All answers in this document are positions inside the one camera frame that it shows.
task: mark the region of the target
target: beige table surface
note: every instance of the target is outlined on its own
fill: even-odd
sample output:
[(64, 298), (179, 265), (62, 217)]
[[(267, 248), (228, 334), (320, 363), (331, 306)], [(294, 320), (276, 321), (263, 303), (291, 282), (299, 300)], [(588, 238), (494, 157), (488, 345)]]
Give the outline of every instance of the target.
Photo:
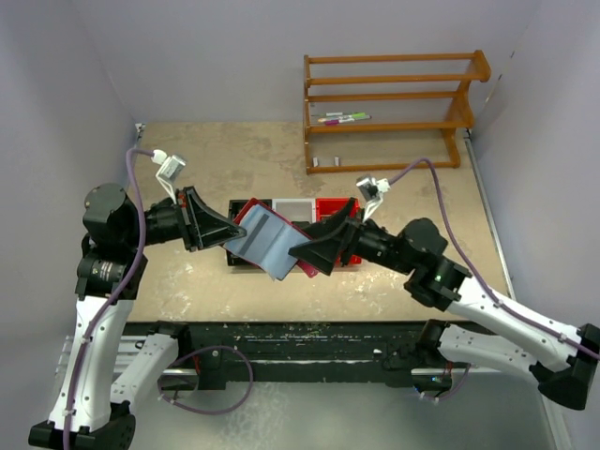
[[(459, 243), (487, 283), (505, 293), (502, 265), (488, 227), (471, 162), (460, 142), (463, 165), (439, 170), (450, 223)], [(360, 172), (308, 176), (304, 170), (302, 126), (297, 123), (156, 123), (143, 134), (142, 148), (160, 148), (187, 160), (178, 186), (193, 185), (211, 207), (227, 215), (229, 199), (360, 197)], [(342, 164), (443, 157), (435, 133), (339, 135), (313, 145), (322, 163)], [(136, 174), (144, 208), (166, 197), (154, 178), (158, 166), (139, 157)], [(376, 172), (390, 177), (392, 172)], [(409, 173), (386, 194), (373, 218), (398, 233), (413, 218), (442, 219), (429, 171)], [(414, 321), (453, 318), (422, 307), (402, 289), (406, 279), (369, 262), (331, 277), (309, 279), (294, 271), (272, 281), (256, 269), (227, 266), (221, 248), (187, 253), (182, 242), (148, 247), (138, 300), (129, 319), (172, 321)], [(446, 255), (460, 258), (450, 245)]]

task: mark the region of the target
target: gray wall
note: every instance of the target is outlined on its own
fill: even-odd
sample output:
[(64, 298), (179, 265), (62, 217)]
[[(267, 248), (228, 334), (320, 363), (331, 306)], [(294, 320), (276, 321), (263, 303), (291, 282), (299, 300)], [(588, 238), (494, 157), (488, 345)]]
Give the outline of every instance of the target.
[[(548, 0), (473, 142), (518, 299), (577, 325), (600, 324), (599, 79), (600, 3)], [(598, 448), (599, 416), (596, 380), (567, 414), (577, 450)]]
[(0, 2), (0, 436), (23, 449), (48, 417), (75, 317), (83, 196), (122, 181), (134, 139), (68, 0)]
[[(138, 121), (302, 120), (305, 53), (441, 53), (481, 48), (497, 75), (540, 3), (72, 1), (117, 91)], [(473, 86), (476, 111), (491, 85)], [(427, 106), (420, 102), (408, 108)]]

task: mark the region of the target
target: gray stripe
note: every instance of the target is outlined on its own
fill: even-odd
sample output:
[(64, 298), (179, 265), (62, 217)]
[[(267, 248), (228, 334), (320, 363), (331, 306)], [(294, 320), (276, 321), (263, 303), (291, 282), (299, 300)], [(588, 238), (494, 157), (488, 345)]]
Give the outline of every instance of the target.
[(252, 245), (252, 243), (254, 242), (256, 237), (259, 235), (259, 233), (263, 229), (264, 224), (266, 223), (266, 221), (268, 219), (269, 219), (269, 216), (267, 216), (266, 214), (263, 214), (262, 217), (259, 218), (259, 221), (256, 224), (256, 227), (254, 227), (254, 230), (252, 230), (250, 235), (246, 238), (246, 242), (244, 243), (242, 248), (240, 248), (239, 252), (237, 253), (239, 256), (244, 256), (246, 254), (246, 252), (248, 251), (248, 249), (250, 248), (250, 246)]

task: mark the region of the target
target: wall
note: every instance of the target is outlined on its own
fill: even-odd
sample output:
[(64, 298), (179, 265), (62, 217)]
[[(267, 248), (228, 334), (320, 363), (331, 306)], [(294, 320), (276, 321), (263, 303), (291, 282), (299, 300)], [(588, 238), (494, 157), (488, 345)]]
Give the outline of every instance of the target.
[[(441, 53), (481, 48), (497, 76), (540, 3), (73, 2), (137, 121), (201, 122), (302, 120), (305, 53)], [(491, 85), (473, 85), (476, 112)]]
[(75, 317), (83, 196), (123, 180), (134, 126), (67, 0), (0, 2), (2, 448), (48, 417)]
[[(600, 324), (597, 167), (600, 3), (548, 0), (490, 100), (473, 146), (518, 299)], [(600, 442), (600, 380), (568, 412), (577, 450)]]

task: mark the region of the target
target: wooden shelf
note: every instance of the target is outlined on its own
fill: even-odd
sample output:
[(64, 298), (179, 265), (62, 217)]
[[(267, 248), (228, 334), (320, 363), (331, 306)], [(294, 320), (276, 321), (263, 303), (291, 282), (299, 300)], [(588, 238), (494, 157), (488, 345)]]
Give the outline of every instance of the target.
[[(464, 73), (429, 73), (416, 75), (384, 75), (364, 77), (325, 77), (312, 78), (311, 65), (354, 64), (354, 63), (390, 63), (407, 61), (453, 61), (468, 60), (469, 65)], [(409, 163), (367, 164), (341, 167), (313, 167), (310, 154), (309, 139), (312, 134), (339, 134), (354, 132), (398, 131), (417, 129), (439, 129), (442, 133), (449, 160), (434, 162), (436, 167), (459, 167), (460, 155), (455, 142), (457, 128), (471, 128), (474, 124), (473, 111), (469, 105), (469, 87), (471, 82), (487, 82), (491, 69), (483, 52), (472, 53), (431, 53), (431, 54), (382, 54), (363, 56), (304, 56), (304, 149), (307, 173), (338, 173), (354, 171), (378, 171), (404, 169)], [(375, 84), (375, 83), (438, 83), (459, 82), (455, 91), (421, 91), (365, 94), (311, 95), (311, 86), (327, 86), (342, 84)], [(433, 98), (451, 98), (452, 101), (443, 120), (402, 122), (402, 123), (368, 123), (340, 124), (337, 126), (312, 125), (310, 122), (309, 104), (339, 101), (380, 101), (380, 100), (421, 100)]]

